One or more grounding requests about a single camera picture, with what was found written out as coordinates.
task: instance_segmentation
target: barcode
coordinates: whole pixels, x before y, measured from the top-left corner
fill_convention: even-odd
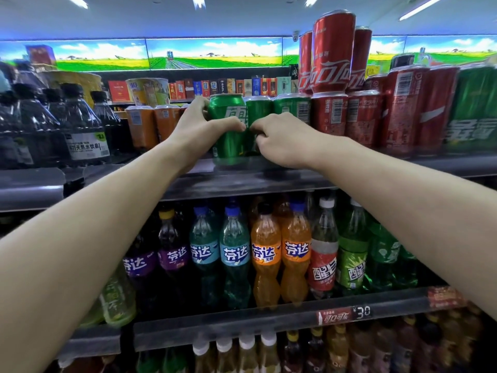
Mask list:
[[[304,123],[309,124],[309,103],[308,102],[297,103],[297,118],[302,120]]]
[[[356,123],[359,114],[359,99],[351,99],[348,102],[347,122]]]
[[[413,73],[399,73],[397,76],[397,84],[395,86],[394,96],[409,95],[411,91],[411,81],[413,80]]]
[[[334,99],[332,105],[332,123],[331,124],[340,124],[341,123],[341,114],[343,110],[343,99]]]

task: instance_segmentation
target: ceiling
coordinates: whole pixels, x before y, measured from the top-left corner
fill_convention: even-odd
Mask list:
[[[421,0],[0,0],[0,39],[226,37],[291,35],[321,14],[348,9],[375,35],[497,34],[497,0],[442,0],[399,22]]]

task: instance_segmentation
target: landscape picture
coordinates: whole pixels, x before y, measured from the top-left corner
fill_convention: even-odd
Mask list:
[[[147,39],[150,69],[280,67],[282,38]]]
[[[299,63],[299,41],[294,42],[293,38],[283,38],[282,63],[284,67]]]
[[[368,65],[380,67],[380,73],[388,73],[393,56],[404,52],[406,36],[373,36],[369,49]]]
[[[73,71],[149,69],[145,39],[0,42],[0,60]]]
[[[497,35],[408,36],[404,52],[415,54],[414,62],[427,66],[495,63]]]

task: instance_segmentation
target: painted sky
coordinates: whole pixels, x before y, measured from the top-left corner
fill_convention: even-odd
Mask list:
[[[406,52],[449,52],[454,49],[467,52],[497,52],[497,35],[445,35],[407,37]]]
[[[283,38],[283,56],[298,55],[298,54],[299,54],[299,41],[294,42],[293,38]]]
[[[281,37],[275,38],[195,38],[195,39],[147,39],[150,57],[167,56],[195,58],[215,55],[233,56],[281,56]]]
[[[374,36],[371,40],[370,54],[401,54],[406,44],[405,36]]]
[[[0,60],[22,59],[27,55],[26,47],[47,45],[54,50],[55,59],[65,60],[68,56],[87,59],[147,59],[145,39],[123,40],[78,40],[78,41],[24,41],[0,42]]]

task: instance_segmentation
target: coca-cola can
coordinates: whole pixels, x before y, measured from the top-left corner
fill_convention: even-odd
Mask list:
[[[376,146],[380,123],[382,95],[377,90],[348,93],[345,136],[368,148]]]
[[[311,125],[329,135],[344,136],[347,122],[347,94],[340,91],[314,93],[311,98]]]
[[[299,93],[312,94],[310,87],[312,71],[312,30],[303,33],[299,39]]]
[[[355,14],[326,13],[314,23],[311,89],[314,93],[345,91],[350,81]]]
[[[369,48],[373,31],[366,26],[357,26],[354,34],[354,51],[352,53],[352,66],[350,69],[350,81],[347,92],[362,89],[366,78],[366,66],[368,65]]]
[[[428,72],[427,67],[415,64],[388,73],[380,139],[383,152],[400,158],[413,154]]]
[[[362,86],[363,90],[377,90],[381,94],[385,93],[388,74],[374,74],[369,76]]]
[[[416,139],[416,149],[420,156],[434,156],[442,146],[458,73],[458,66],[447,64],[432,67],[426,74],[426,97]]]

